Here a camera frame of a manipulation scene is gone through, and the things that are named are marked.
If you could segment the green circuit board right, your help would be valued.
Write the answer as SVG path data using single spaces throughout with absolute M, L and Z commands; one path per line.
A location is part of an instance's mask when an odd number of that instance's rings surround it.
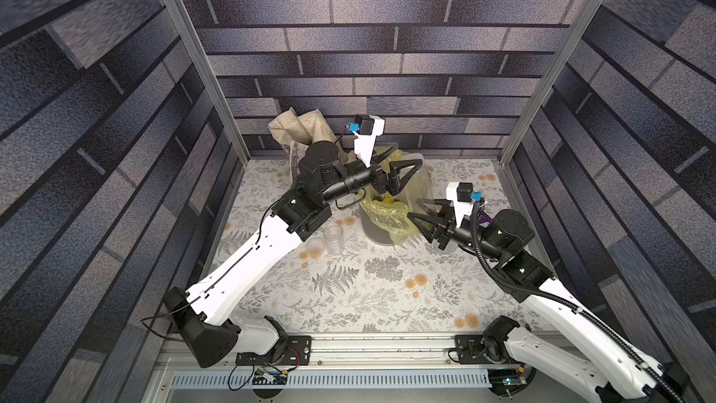
M 518 369 L 494 369 L 489 372 L 489 380 L 492 390 L 498 394 L 505 393 L 505 389 L 513 391 L 528 382 L 524 373 Z

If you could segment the aluminium frame post right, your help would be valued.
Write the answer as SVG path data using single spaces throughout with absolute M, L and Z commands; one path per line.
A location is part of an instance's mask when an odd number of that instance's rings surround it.
M 533 123 L 539 108 L 542 104 L 544 104 L 544 101 L 550 94 L 556 80 L 574 53 L 574 50 L 585 33 L 585 30 L 587 30 L 589 24 L 594 19 L 594 16 L 603 1 L 604 0 L 585 0 L 583 3 L 583 6 L 577 13 L 572 25 L 561 42 L 561 45 L 555 52 L 552 61 L 548 65 L 546 74 L 544 74 L 544 76 L 538 81 L 533 95 L 531 95 L 527 106 L 518 119 L 516 127 L 512 130 L 509 138 L 507 139 L 507 144 L 501 152 L 499 158 L 499 166 L 501 168 L 509 166 L 516 150 L 527 134 L 527 130 L 531 127 L 531 123 Z

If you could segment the green circuit board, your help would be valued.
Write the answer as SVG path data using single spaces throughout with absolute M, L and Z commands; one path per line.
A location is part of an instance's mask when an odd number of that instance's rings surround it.
M 492 390 L 498 394 L 505 393 L 505 389 L 513 391 L 528 382 L 524 373 L 518 369 L 494 369 L 489 372 L 489 380 Z
M 252 386 L 283 386 L 287 384 L 287 375 L 279 369 L 258 369 L 252 379 Z

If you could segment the aluminium frame post left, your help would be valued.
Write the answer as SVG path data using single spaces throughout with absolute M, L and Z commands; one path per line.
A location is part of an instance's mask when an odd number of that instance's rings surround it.
M 220 88 L 216 74 L 210 65 L 206 52 L 201 46 L 198 33 L 188 16 L 183 0 L 162 0 L 169 16 L 175 25 L 179 37 L 181 37 L 186 51 L 194 64 L 202 83 L 208 93 L 208 96 L 217 112 L 218 117 L 227 130 L 227 136 L 233 147 L 236 149 L 239 160 L 243 166 L 246 166 L 251 158 L 246 143 L 242 138 L 235 119 L 231 114 L 227 99 Z

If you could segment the yellow plastic trash bag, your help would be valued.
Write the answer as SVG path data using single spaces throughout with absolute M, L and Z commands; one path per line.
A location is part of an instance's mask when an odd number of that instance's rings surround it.
M 389 162 L 415 159 L 421 159 L 424 162 L 421 154 L 408 154 L 397 149 L 380 166 L 385 172 L 388 172 L 390 170 Z M 378 227 L 388 231 L 395 246 L 400 246 L 415 237 L 421 237 L 419 230 L 408 219 L 408 213 L 424 214 L 419 209 L 417 199 L 434 199 L 432 179 L 425 162 L 421 170 L 410 179 L 406 188 L 397 196 L 389 193 L 378 194 L 372 187 L 367 187 L 365 191 L 367 197 L 360 203 L 360 216 L 368 216 Z

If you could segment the purple packet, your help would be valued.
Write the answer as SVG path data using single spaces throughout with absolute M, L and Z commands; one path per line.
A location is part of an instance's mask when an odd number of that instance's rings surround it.
M 484 211 L 478 219 L 478 225 L 489 225 L 490 222 L 492 222 L 492 217 L 486 211 Z

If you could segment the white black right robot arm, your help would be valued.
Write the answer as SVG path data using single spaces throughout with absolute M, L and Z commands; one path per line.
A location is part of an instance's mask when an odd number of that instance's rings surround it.
M 541 339 L 507 316 L 482 334 L 492 362 L 513 361 L 541 371 L 589 402 L 681 402 L 689 376 L 677 362 L 662 364 L 608 326 L 527 249 L 534 232 L 520 212 L 505 209 L 486 226 L 484 201 L 438 200 L 439 210 L 410 213 L 429 243 L 455 242 L 477 258 L 488 277 L 525 307 L 542 315 L 577 350 Z

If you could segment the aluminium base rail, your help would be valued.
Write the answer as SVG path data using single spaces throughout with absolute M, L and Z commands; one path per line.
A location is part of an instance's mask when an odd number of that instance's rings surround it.
M 248 390 L 266 399 L 289 390 L 490 388 L 494 369 L 518 369 L 528 378 L 528 367 L 491 362 L 481 350 L 477 332 L 324 333 L 296 336 L 275 366 L 231 352 L 202 369 L 188 350 L 170 347 L 160 356 L 158 388 Z M 258 369 L 283 371 L 287 384 L 252 386 Z

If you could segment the grey trash bin base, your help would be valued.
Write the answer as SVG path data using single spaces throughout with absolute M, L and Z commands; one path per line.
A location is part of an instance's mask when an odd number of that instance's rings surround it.
M 366 215 L 361 215 L 361 225 L 364 231 L 365 237 L 374 244 L 379 246 L 394 246 L 391 235 L 388 231 L 384 231 L 373 223 L 370 218 Z

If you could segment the green circuit board left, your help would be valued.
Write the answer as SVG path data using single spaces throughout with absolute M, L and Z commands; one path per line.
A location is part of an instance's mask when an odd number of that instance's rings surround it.
M 279 369 L 258 369 L 252 379 L 252 386 L 283 386 L 287 384 L 287 375 Z

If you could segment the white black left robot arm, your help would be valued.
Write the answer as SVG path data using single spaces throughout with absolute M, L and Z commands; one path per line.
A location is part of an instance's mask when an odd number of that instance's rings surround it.
M 332 215 L 331 203 L 372 187 L 399 194 L 423 165 L 420 159 L 381 162 L 386 153 L 343 163 L 330 141 L 310 145 L 292 188 L 273 203 L 257 231 L 217 269 L 188 290 L 170 289 L 163 303 L 181 339 L 202 368 L 235 352 L 279 361 L 288 336 L 272 317 L 232 319 L 244 295 L 279 260 L 306 242 Z

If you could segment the small clear bean jar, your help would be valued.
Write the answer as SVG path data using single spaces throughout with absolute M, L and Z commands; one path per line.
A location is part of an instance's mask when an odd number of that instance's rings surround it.
M 324 226 L 324 240 L 327 252 L 331 255 L 340 255 L 345 249 L 344 231 L 341 225 L 330 224 Z

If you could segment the aluminium frame post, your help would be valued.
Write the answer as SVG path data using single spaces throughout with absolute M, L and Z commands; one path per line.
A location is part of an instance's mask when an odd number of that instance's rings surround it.
M 507 139 L 507 144 L 501 152 L 499 158 L 499 166 L 501 168 L 509 166 L 516 150 L 527 134 L 527 130 L 531 127 L 531 123 L 533 123 L 539 108 L 542 104 L 544 104 L 544 101 L 550 94 L 556 80 L 574 53 L 574 50 L 585 33 L 585 30 L 587 30 L 589 24 L 594 19 L 594 16 L 603 1 L 604 0 L 585 0 L 583 3 L 583 6 L 577 13 L 572 25 L 561 42 L 561 45 L 555 52 L 552 61 L 548 65 L 546 74 L 544 74 L 544 76 L 538 81 L 533 95 L 531 95 L 527 106 L 518 119 L 516 127 L 512 130 L 509 138 Z
M 246 166 L 251 158 L 246 143 L 242 138 L 235 119 L 231 114 L 227 99 L 220 88 L 216 74 L 210 65 L 206 52 L 201 46 L 198 33 L 188 16 L 183 0 L 162 0 L 169 16 L 175 25 L 179 37 L 181 37 L 186 51 L 194 64 L 202 83 L 208 93 L 208 96 L 217 112 L 218 117 L 227 130 L 227 136 L 233 147 L 236 149 L 239 160 L 243 166 Z

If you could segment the beige printed tote bag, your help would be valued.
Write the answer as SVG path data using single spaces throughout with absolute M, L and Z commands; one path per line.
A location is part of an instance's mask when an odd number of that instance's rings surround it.
M 281 113 L 268 124 L 274 140 L 288 154 L 291 175 L 298 176 L 299 161 L 315 142 L 336 142 L 337 136 L 320 110 L 298 115 L 294 108 Z

